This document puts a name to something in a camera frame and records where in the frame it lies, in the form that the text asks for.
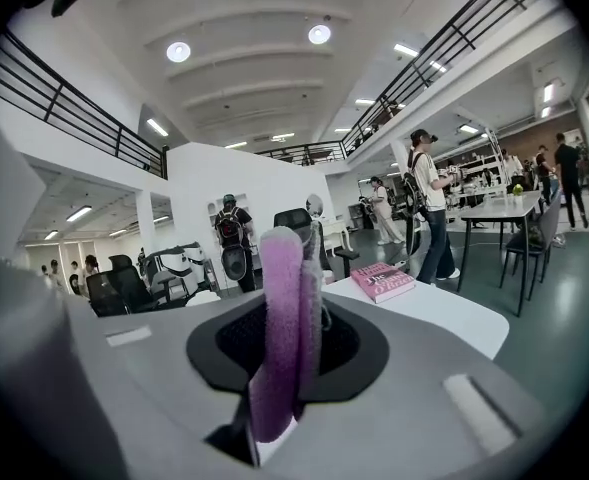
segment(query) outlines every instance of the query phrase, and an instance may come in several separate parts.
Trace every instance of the round ceiling light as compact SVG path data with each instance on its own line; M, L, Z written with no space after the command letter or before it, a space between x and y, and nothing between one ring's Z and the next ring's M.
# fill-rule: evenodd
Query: round ceiling light
M329 41L332 36L332 31L325 25L316 25L310 29L310 33L307 34L310 42L313 44L323 44Z
M183 62L189 58L191 53L192 51L186 43L172 43L167 48L167 58L172 62Z

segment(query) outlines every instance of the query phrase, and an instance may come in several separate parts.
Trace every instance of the man with backpack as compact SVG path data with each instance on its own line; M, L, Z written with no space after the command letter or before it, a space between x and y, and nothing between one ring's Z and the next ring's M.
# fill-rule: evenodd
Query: man with backpack
M254 291L254 265L249 240L249 235L254 235L252 217L243 208L236 206L236 198L232 194L223 197L223 209L216 215L214 228L224 251L238 245L243 248L245 275L238 280L238 285L243 293Z
M439 178L434 161L429 155L432 143L438 140L437 137L429 135L425 130L416 130L412 133L411 140L413 150L410 152L407 166L423 194L424 206L420 212L432 234L430 247L416 279L426 284L432 282L434 275L439 281L455 279L461 272L454 265L452 257L443 194L443 188L454 180L451 175Z

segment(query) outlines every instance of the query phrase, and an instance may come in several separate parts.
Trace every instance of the gray floor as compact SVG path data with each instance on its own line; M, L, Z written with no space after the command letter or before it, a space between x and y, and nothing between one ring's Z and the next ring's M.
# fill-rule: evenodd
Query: gray floor
M508 275L498 288L504 256L498 249L498 235L475 233L468 270L460 295L504 315L510 332L496 362L555 414L583 397L589 388L589 232L566 233L566 247L554 248L545 282L537 282L530 302L525 302L520 318L514 316L518 304L520 270ZM450 233L458 266L462 258L463 233ZM374 231L351 235L352 246L361 257L354 267L377 261L394 263L402 258L397 245L378 246ZM416 275L427 244L411 261ZM335 272L342 263L331 258ZM456 291L455 281L438 283L439 288Z

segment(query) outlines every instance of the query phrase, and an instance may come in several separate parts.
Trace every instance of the black pants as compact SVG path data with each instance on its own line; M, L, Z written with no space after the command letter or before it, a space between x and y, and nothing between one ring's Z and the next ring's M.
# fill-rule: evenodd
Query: black pants
M581 216L585 216L585 206L583 206L583 197L581 196L581 187L578 180L562 180L563 194L565 194L565 208L567 208L567 218L570 226L574 227L574 208L572 208L572 198L576 198L576 206Z
M454 273L456 267L450 248L450 237L447 235L445 210L426 212L425 219L430 226L432 241L416 280L430 284L434 274L438 278L449 277Z
M550 186L550 177L549 176L541 176L541 183L543 184L543 199L545 199L545 202L549 206L550 194L552 192L552 189Z
M254 284L254 264L252 263L252 251L245 251L245 275L238 280L238 285L243 293L253 292L256 290Z

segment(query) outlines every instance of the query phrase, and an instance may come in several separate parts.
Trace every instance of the ceiling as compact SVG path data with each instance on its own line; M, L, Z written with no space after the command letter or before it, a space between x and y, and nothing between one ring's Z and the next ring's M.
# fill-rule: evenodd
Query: ceiling
M112 28L128 32L114 53L140 53L146 75L159 73L194 127L188 139L261 151L285 133L295 134L288 145L340 138L334 128L362 111L354 100L376 97L407 63L394 44L420 49L467 0L106 1ZM102 11L94 24L106 18ZM326 44L308 40L317 24L332 31ZM175 41L190 46L185 62L166 57ZM134 77L142 65L130 69Z
M105 238L114 231L131 228L138 219L133 192L42 166L32 168L46 190L25 226L21 242L42 241L52 230L59 231L53 242ZM72 213L85 205L91 206L92 211L73 223L67 222ZM153 195L152 209L154 218L172 215L167 198Z
M481 132L485 123L498 130L501 138L515 125L542 121L542 109L548 105L550 119L557 112L571 109L572 92L582 84L581 77L586 74L582 67L587 56L589 45L580 32L571 31L479 85L422 124L429 133L439 137L432 147L432 155L446 154L459 147L461 141L473 137L459 131L463 124L469 123ZM546 103L543 88L549 83L554 84L554 95ZM390 165L393 162L394 155L388 146L356 166L355 171L362 178L389 173L396 170Z

